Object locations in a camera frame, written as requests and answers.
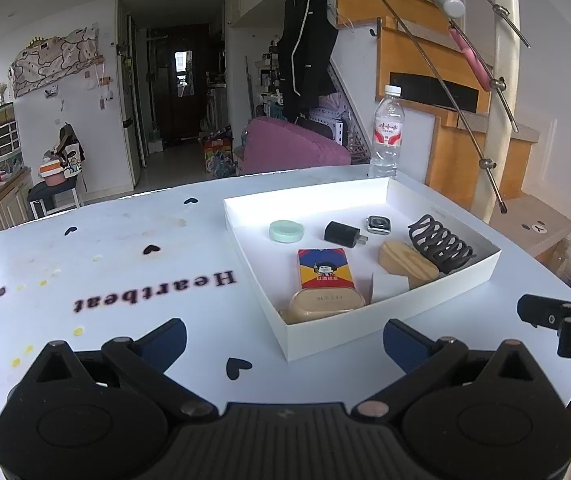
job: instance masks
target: bottle label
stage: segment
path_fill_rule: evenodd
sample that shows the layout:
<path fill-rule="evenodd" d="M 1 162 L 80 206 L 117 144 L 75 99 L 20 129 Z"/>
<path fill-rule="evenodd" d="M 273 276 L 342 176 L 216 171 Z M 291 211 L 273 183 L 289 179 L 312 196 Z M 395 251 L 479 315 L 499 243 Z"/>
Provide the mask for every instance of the bottle label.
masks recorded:
<path fill-rule="evenodd" d="M 402 129 L 402 123 L 377 121 L 374 125 L 374 142 L 389 146 L 400 146 Z"/>

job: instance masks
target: pink handle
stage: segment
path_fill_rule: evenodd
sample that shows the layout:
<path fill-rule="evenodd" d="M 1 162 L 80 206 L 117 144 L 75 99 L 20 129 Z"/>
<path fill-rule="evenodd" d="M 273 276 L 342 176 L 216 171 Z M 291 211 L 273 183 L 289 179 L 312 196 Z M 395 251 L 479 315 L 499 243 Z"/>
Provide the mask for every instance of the pink handle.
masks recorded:
<path fill-rule="evenodd" d="M 450 36 L 455 41 L 457 46 L 463 53 L 465 60 L 470 65 L 473 74 L 477 78 L 477 81 L 481 85 L 486 92 L 490 91 L 489 87 L 489 76 L 488 73 L 483 68 L 483 63 L 480 62 L 479 58 L 474 54 L 473 50 L 470 48 L 470 45 L 463 39 L 463 37 L 459 34 L 459 31 L 455 28 L 450 28 Z"/>

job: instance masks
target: pink chair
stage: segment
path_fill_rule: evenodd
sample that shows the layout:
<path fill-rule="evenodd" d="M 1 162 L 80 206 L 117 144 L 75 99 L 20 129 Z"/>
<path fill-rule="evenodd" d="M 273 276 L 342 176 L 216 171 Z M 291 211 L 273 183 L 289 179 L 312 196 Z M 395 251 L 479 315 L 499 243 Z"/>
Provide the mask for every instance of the pink chair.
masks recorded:
<path fill-rule="evenodd" d="M 349 166 L 350 162 L 343 146 L 296 124 L 268 117 L 248 124 L 243 174 Z"/>

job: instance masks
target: cardboard tray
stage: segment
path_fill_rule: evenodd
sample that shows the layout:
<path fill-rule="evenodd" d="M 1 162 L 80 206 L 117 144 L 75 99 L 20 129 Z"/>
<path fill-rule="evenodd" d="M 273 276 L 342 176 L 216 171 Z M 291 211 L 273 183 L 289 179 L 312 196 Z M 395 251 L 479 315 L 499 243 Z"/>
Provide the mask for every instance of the cardboard tray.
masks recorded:
<path fill-rule="evenodd" d="M 501 250 L 475 230 L 448 215 L 434 203 L 396 180 L 380 178 L 299 187 L 224 200 L 226 223 L 241 262 L 251 275 L 251 286 L 288 361 L 321 352 L 382 330 L 392 318 L 406 320 L 490 279 Z M 365 246 L 345 248 L 357 290 L 369 302 L 381 245 L 389 239 L 411 244 L 408 226 L 430 214 L 472 246 L 476 258 L 462 269 L 405 294 L 358 310 L 300 324 L 287 325 L 278 311 L 289 306 L 301 290 L 297 251 L 335 248 L 323 240 L 325 227 L 337 221 L 361 229 Z M 366 218 L 385 216 L 392 234 L 366 231 Z M 268 228 L 276 220 L 293 220 L 305 227 L 295 244 L 270 240 Z"/>

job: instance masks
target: brown door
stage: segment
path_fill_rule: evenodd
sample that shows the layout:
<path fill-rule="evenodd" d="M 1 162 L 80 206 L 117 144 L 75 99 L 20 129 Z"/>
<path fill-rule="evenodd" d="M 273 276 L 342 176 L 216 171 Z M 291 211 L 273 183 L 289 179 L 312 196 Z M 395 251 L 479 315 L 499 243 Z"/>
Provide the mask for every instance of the brown door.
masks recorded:
<path fill-rule="evenodd" d="M 166 146 L 197 137 L 207 100 L 208 25 L 158 28 L 152 36 L 156 63 L 156 120 Z"/>

